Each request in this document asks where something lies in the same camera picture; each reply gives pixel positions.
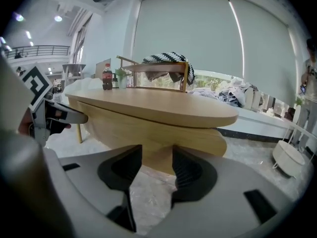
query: plastic bottle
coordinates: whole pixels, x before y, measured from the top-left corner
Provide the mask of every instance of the plastic bottle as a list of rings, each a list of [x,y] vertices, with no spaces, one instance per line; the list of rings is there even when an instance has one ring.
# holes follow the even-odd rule
[[[112,90],[112,71],[110,69],[110,63],[106,63],[103,71],[103,89]]]

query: black and white striped cloth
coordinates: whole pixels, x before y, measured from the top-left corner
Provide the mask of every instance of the black and white striped cloth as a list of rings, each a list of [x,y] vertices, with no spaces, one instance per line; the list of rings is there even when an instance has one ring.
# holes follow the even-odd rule
[[[154,62],[178,62],[178,61],[186,61],[186,58],[176,52],[168,52],[168,53],[160,53],[152,56],[148,56],[143,59],[142,63],[154,63]],[[146,72],[146,76],[149,81],[152,81],[156,78],[162,77],[167,75],[167,72]],[[182,77],[182,73],[177,72],[170,72],[169,73],[170,78],[173,80],[173,82],[179,81]],[[194,69],[190,63],[188,63],[188,77],[187,77],[187,83],[189,85],[193,84],[193,81],[195,79],[194,75]]]

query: balcony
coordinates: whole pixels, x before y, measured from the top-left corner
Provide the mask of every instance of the balcony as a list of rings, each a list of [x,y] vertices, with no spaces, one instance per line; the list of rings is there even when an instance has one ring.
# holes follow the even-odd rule
[[[28,66],[35,63],[68,63],[69,62],[69,46],[26,46],[12,48],[12,51],[6,50],[4,56],[9,64],[15,68],[18,66]]]

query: railing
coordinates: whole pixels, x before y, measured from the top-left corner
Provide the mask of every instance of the railing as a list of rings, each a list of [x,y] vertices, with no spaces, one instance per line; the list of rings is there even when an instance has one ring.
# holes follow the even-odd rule
[[[13,48],[12,51],[4,51],[4,54],[9,60],[13,60],[37,56],[67,56],[68,50],[69,46],[40,45],[17,47]]]

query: floor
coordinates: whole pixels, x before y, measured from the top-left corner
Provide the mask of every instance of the floor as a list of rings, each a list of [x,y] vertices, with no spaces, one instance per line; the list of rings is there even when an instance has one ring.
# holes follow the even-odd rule
[[[76,138],[75,126],[65,129],[61,134],[49,137],[46,147],[56,151],[58,157],[92,154],[109,150],[95,140],[82,126],[83,143]],[[305,166],[299,177],[290,178],[279,168],[272,169],[272,150],[276,143],[264,143],[246,139],[225,137],[227,151],[225,158],[242,162],[271,183],[279,187],[291,200],[301,197],[313,175],[314,167],[307,155],[304,155]],[[145,235],[156,226],[170,211],[170,195],[176,190],[175,176],[167,175],[142,166],[135,177],[130,195],[133,214],[139,234]]]

